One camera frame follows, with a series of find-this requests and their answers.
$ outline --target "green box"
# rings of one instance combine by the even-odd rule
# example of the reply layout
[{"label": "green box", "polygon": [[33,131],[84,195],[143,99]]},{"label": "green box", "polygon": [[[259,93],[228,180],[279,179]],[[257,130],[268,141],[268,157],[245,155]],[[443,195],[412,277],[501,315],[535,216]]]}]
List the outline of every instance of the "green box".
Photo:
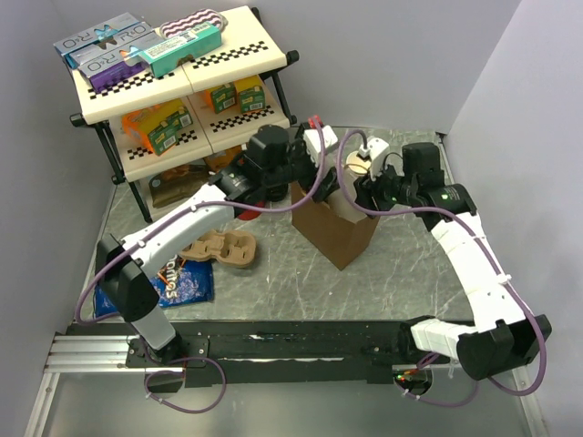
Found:
[{"label": "green box", "polygon": [[239,93],[240,112],[242,114],[265,108],[265,92],[262,86],[254,86]]},{"label": "green box", "polygon": [[190,112],[185,107],[180,109],[162,121],[148,134],[149,144],[154,148],[154,153],[160,156],[166,150],[178,142],[176,133],[192,124]]},{"label": "green box", "polygon": [[204,91],[204,99],[211,106],[215,114],[235,106],[237,103],[237,90],[232,83],[215,86]]},{"label": "green box", "polygon": [[139,53],[155,77],[162,77],[185,62],[220,47],[220,30],[209,22],[196,25]]}]

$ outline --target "teal box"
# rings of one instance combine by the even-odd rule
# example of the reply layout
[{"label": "teal box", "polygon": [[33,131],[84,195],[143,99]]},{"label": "teal box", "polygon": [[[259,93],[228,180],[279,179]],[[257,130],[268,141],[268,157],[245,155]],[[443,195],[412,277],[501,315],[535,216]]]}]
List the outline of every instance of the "teal box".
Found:
[{"label": "teal box", "polygon": [[220,30],[205,22],[142,51],[139,56],[148,62],[155,77],[161,77],[221,44]]}]

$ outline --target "gray wall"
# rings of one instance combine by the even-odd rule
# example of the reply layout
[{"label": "gray wall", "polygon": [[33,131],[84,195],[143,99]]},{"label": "gray wall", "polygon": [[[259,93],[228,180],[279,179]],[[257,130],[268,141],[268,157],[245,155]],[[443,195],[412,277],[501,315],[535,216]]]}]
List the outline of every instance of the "gray wall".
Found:
[{"label": "gray wall", "polygon": [[64,23],[85,29],[130,11],[153,25],[200,7],[256,5],[284,51],[291,109],[337,126],[447,132],[519,0],[53,0]]},{"label": "gray wall", "polygon": [[557,436],[583,434],[581,23],[578,0],[523,0],[446,138],[496,254],[553,325],[537,397]]},{"label": "gray wall", "polygon": [[67,36],[48,1],[0,14],[0,435],[22,435],[55,330],[72,319],[110,192],[52,43]]}]

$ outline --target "black and white checkered strip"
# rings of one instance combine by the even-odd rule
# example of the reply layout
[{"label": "black and white checkered strip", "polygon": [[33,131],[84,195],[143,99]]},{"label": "black and white checkered strip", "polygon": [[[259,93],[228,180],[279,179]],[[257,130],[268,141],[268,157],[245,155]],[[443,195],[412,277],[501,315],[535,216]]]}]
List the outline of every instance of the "black and white checkered strip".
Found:
[{"label": "black and white checkered strip", "polygon": [[[189,132],[183,132],[182,134],[180,134],[179,140],[176,142],[176,145],[174,145],[174,147],[177,147],[180,144],[188,143],[190,141],[195,141],[197,138],[198,138],[197,134],[194,130],[190,130]],[[147,155],[154,155],[154,152],[151,152],[147,148],[142,146],[128,149],[128,156],[130,161],[133,161],[136,158],[146,157]]]},{"label": "black and white checkered strip", "polygon": [[118,82],[115,85],[112,85],[108,89],[104,89],[100,93],[96,93],[95,89],[93,89],[93,88],[89,88],[87,90],[87,92],[89,93],[89,98],[91,100],[94,100],[98,97],[107,97],[111,94],[117,94],[117,93],[120,93],[121,91],[124,91],[127,89],[135,88],[138,86],[144,86],[146,84],[153,83],[155,80],[164,80],[166,77],[173,77],[173,76],[174,76],[174,72],[170,71],[167,75],[156,78],[148,71],[148,72],[146,72],[145,75],[135,75],[135,76],[129,77],[127,79],[124,79],[121,82]]},{"label": "black and white checkered strip", "polygon": [[190,63],[192,64],[192,68],[196,70],[197,68],[202,68],[204,66],[220,64],[221,62],[231,61],[231,59],[238,59],[242,56],[249,56],[254,53],[259,53],[262,50],[269,50],[269,47],[265,44],[265,41],[248,44],[239,48],[233,48],[228,52],[220,52],[214,55],[199,57],[198,59],[191,60]]},{"label": "black and white checkered strip", "polygon": [[210,127],[212,127],[212,131],[216,133],[220,130],[227,130],[232,127],[244,125],[245,123],[249,123],[253,120],[260,120],[264,117],[270,116],[271,114],[275,114],[275,111],[269,105],[267,105],[267,107],[262,111],[251,112],[250,114],[242,114],[233,118],[221,120],[217,123],[210,123]]}]

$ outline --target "snack box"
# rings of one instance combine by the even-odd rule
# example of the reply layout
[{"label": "snack box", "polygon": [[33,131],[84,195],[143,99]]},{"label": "snack box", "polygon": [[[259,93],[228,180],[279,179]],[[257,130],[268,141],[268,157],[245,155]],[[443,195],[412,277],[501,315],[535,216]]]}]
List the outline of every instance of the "snack box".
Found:
[{"label": "snack box", "polygon": [[79,71],[89,79],[91,86],[99,93],[146,68],[146,63],[138,54],[160,41],[163,39],[156,32],[151,31],[103,56],[86,62],[79,67]]},{"label": "snack box", "polygon": [[144,50],[139,55],[149,64],[155,77],[162,77],[185,62],[220,47],[221,44],[220,30],[205,22]]},{"label": "snack box", "polygon": [[205,89],[201,94],[207,105],[214,109],[215,114],[219,114],[237,103],[237,91],[232,82]]},{"label": "snack box", "polygon": [[83,32],[79,32],[76,35],[70,36],[69,38],[62,39],[61,41],[54,43],[53,46],[55,47],[56,52],[66,60],[69,66],[73,66],[73,60],[70,56],[71,53],[108,38],[120,30],[124,30],[140,21],[142,20],[136,18],[129,12],[126,12],[125,14],[118,15],[115,18],[111,18],[110,20],[90,27]]},{"label": "snack box", "polygon": [[265,108],[265,92],[259,76],[246,77],[235,81],[237,100],[242,114]]},{"label": "snack box", "polygon": [[127,29],[117,32],[109,38],[90,46],[83,47],[70,55],[74,63],[73,68],[77,68],[88,61],[92,61],[96,57],[106,55],[107,53],[116,50],[118,47],[130,43],[152,31],[153,29],[148,23],[137,23],[136,25],[132,25]]},{"label": "snack box", "polygon": [[179,98],[121,118],[124,131],[157,156],[174,146],[177,132],[191,124],[192,115]]}]

